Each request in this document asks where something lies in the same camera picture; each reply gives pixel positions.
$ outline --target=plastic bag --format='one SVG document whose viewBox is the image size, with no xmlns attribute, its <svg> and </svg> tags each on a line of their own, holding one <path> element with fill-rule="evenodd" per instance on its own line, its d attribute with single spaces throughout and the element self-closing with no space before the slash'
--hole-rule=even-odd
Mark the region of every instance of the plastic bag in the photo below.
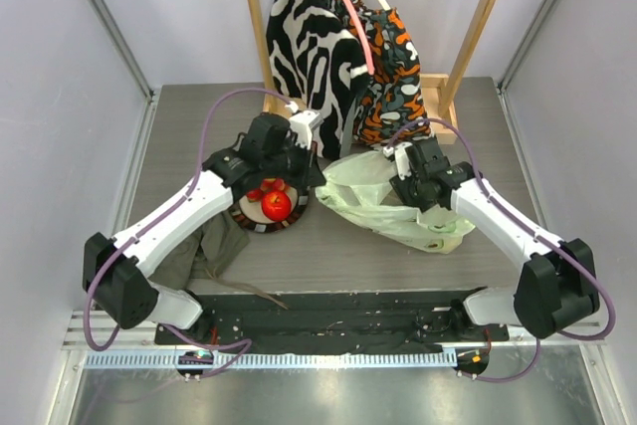
<svg viewBox="0 0 637 425">
<path fill-rule="evenodd" d="M 381 151 L 368 151 L 335 161 L 323 174 L 317 199 L 343 218 L 374 233 L 429 253 L 450 253 L 474 225 L 436 206 L 422 213 L 404 206 L 389 179 L 394 165 Z"/>
</svg>

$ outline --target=zebra print bag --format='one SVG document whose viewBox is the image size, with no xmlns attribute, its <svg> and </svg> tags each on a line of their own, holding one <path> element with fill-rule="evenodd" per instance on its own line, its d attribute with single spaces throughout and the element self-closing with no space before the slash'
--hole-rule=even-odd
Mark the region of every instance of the zebra print bag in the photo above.
<svg viewBox="0 0 637 425">
<path fill-rule="evenodd" d="M 275 0 L 266 39 L 277 90 L 323 118 L 318 155 L 346 156 L 371 81 L 358 39 L 320 0 Z"/>
</svg>

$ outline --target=gray cloth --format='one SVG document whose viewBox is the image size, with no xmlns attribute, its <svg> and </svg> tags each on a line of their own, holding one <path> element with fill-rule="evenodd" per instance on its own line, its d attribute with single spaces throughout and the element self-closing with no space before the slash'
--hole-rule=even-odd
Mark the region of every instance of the gray cloth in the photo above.
<svg viewBox="0 0 637 425">
<path fill-rule="evenodd" d="M 166 288 L 184 289 L 196 262 L 204 262 L 209 271 L 220 276 L 249 242 L 248 234 L 225 211 L 206 221 L 173 249 L 149 279 Z"/>
</svg>

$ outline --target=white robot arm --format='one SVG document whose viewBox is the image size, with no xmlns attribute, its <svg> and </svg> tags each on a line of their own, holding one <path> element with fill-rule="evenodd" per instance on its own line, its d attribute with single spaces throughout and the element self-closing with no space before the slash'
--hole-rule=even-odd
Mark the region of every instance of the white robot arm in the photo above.
<svg viewBox="0 0 637 425">
<path fill-rule="evenodd" d="M 475 325 L 522 325 L 546 338 L 599 309 L 599 294 L 563 256 L 594 278 L 590 248 L 581 240 L 564 242 L 507 202 L 473 165 L 451 165 L 435 138 L 385 147 L 395 160 L 390 182 L 401 201 L 426 211 L 438 204 L 473 222 L 520 270 L 516 289 L 483 289 L 464 300 L 464 314 Z"/>
<path fill-rule="evenodd" d="M 121 328 L 132 328 L 143 320 L 151 320 L 173 325 L 195 340 L 207 341 L 212 318 L 203 311 L 198 299 L 147 278 L 195 229 L 259 187 L 263 179 L 280 177 L 299 189 L 324 184 L 312 142 L 319 124 L 319 114 L 311 110 L 296 110 L 290 119 L 270 113 L 255 118 L 238 149 L 222 149 L 204 162 L 191 192 L 195 178 L 155 211 L 112 239 L 96 233 L 87 241 L 85 291 L 106 259 L 130 238 L 135 238 L 102 278 L 93 299 Z M 174 208 L 184 198 L 186 200 Z M 152 226 L 162 216 L 165 221 Z"/>
</svg>

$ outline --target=orange and black bag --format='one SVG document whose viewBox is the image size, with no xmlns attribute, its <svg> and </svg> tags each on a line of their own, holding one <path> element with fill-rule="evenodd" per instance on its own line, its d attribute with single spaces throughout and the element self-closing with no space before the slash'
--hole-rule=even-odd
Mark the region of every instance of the orange and black bag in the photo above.
<svg viewBox="0 0 637 425">
<path fill-rule="evenodd" d="M 342 0 L 321 0 L 355 35 L 355 27 Z M 386 143 L 408 121 L 426 117 L 420 88 L 420 59 L 395 8 L 370 9 L 362 0 L 351 0 L 365 29 L 374 62 L 374 75 L 357 106 L 355 142 Z M 405 131 L 400 139 L 432 135 L 429 125 Z"/>
</svg>

